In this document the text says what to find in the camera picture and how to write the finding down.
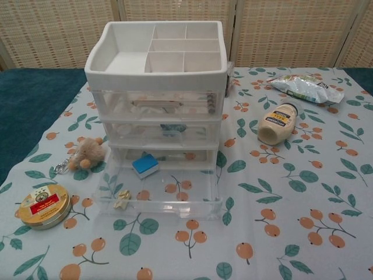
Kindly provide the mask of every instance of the woven panel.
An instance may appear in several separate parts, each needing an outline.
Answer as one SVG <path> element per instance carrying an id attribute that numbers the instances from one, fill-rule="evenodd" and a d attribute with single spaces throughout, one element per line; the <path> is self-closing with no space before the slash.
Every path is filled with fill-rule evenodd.
<path id="1" fill-rule="evenodd" d="M 110 0 L 7 0 L 0 35 L 16 67 L 84 67 L 113 19 Z"/>
<path id="2" fill-rule="evenodd" d="M 343 67 L 373 67 L 373 1 L 359 24 L 346 55 Z"/>
<path id="3" fill-rule="evenodd" d="M 230 49 L 235 0 L 122 0 L 126 20 L 219 20 Z"/>
<path id="4" fill-rule="evenodd" d="M 246 0 L 236 64 L 333 66 L 358 1 Z"/>

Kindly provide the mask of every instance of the red label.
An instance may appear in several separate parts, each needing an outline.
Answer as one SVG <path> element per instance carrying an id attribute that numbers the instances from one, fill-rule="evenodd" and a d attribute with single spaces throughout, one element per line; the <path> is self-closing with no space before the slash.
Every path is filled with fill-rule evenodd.
<path id="1" fill-rule="evenodd" d="M 58 198 L 57 194 L 53 194 L 50 197 L 46 198 L 45 200 L 40 201 L 40 202 L 30 206 L 31 213 L 34 215 L 34 214 L 40 212 L 41 210 L 46 209 L 46 207 L 49 207 L 49 206 L 55 204 L 58 201 L 59 201 L 59 198 Z"/>

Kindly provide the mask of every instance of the yellow lid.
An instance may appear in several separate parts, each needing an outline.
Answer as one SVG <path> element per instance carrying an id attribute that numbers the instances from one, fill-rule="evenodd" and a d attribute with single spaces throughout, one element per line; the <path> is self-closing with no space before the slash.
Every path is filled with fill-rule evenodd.
<path id="1" fill-rule="evenodd" d="M 61 185 L 47 185 L 31 192 L 21 203 L 18 214 L 23 223 L 42 226 L 70 210 L 70 196 Z"/>

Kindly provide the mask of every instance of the dark teal fabric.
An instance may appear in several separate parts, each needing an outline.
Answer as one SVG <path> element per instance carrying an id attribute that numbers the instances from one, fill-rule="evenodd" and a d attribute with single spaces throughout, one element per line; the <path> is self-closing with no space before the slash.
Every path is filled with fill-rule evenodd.
<path id="1" fill-rule="evenodd" d="M 343 68 L 363 89 L 373 95 L 373 68 Z"/>
<path id="2" fill-rule="evenodd" d="M 80 88 L 83 69 L 11 69 L 0 73 L 0 185 Z"/>

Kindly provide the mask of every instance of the floral tablecloth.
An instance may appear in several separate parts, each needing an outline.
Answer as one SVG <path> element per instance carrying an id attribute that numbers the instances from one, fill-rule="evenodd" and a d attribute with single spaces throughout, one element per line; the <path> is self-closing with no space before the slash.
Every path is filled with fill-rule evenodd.
<path id="1" fill-rule="evenodd" d="M 345 98 L 303 102 L 292 136 L 264 145 L 258 120 L 284 96 L 265 80 L 290 73 Z M 105 163 L 52 172 L 82 137 L 105 136 L 85 85 L 0 187 L 0 279 L 373 279 L 372 117 L 373 97 L 341 69 L 236 68 L 217 159 L 221 218 L 104 216 L 92 193 Z M 68 189 L 73 208 L 56 227 L 30 230 L 19 203 L 50 183 Z"/>

